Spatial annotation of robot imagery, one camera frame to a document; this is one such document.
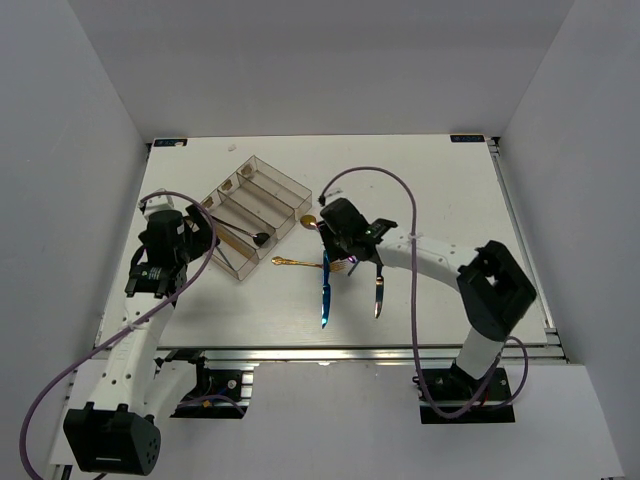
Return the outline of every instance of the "gold utensil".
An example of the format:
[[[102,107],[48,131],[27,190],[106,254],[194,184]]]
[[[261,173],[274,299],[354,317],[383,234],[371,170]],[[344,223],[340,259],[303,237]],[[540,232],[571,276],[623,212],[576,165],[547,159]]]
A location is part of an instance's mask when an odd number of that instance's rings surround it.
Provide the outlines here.
[[[288,258],[282,257],[273,257],[271,259],[271,263],[274,265],[299,265],[302,267],[315,267],[322,268],[321,263],[311,263],[311,262],[299,262],[298,260],[290,260]],[[348,262],[344,260],[338,260],[337,262],[331,262],[330,268],[332,272],[341,272],[345,268],[347,268]]]
[[[316,220],[316,217],[314,217],[313,215],[303,215],[300,219],[300,224],[307,230],[315,230],[317,228],[317,222],[318,221]]]

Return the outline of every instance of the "wire mesh organizer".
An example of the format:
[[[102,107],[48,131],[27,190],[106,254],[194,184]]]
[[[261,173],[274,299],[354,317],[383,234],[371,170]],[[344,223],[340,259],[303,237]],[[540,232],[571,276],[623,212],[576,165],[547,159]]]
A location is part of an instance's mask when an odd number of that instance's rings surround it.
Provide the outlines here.
[[[261,246],[253,238],[218,223],[220,245],[212,261],[242,281],[311,208],[311,190],[255,155],[211,192],[202,205],[211,215],[250,233],[265,232]]]

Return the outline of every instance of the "golden fork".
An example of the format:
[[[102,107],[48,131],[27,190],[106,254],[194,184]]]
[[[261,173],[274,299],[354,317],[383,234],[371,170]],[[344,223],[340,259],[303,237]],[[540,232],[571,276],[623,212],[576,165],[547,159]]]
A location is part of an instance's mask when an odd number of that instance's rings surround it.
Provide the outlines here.
[[[273,257],[271,259],[271,263],[274,265],[299,265],[303,267],[316,267],[322,268],[321,263],[310,263],[310,262],[299,262],[298,260],[289,260],[288,258],[282,257]],[[348,262],[345,260],[338,260],[336,262],[331,262],[330,268],[332,272],[341,272],[345,268],[347,268]]]

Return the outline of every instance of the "gray wall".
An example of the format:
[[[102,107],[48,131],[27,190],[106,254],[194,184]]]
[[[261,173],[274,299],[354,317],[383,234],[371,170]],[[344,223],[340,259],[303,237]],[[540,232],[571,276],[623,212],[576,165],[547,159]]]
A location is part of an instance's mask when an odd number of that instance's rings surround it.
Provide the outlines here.
[[[578,0],[503,138],[563,343],[640,478],[640,3]]]
[[[1,2],[0,60],[0,476],[21,479],[22,416],[92,343],[145,149],[66,1]],[[63,396],[31,430],[41,473]]]
[[[573,0],[70,0],[142,136],[499,135]]]

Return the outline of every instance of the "gold utensil handle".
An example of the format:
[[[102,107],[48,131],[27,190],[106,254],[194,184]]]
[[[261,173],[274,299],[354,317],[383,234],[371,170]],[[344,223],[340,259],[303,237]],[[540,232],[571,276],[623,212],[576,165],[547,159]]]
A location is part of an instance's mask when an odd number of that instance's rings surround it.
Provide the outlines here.
[[[319,263],[299,262],[298,260],[290,260],[282,257],[273,257],[271,263],[274,265],[301,265],[303,267],[322,268],[322,265]]]

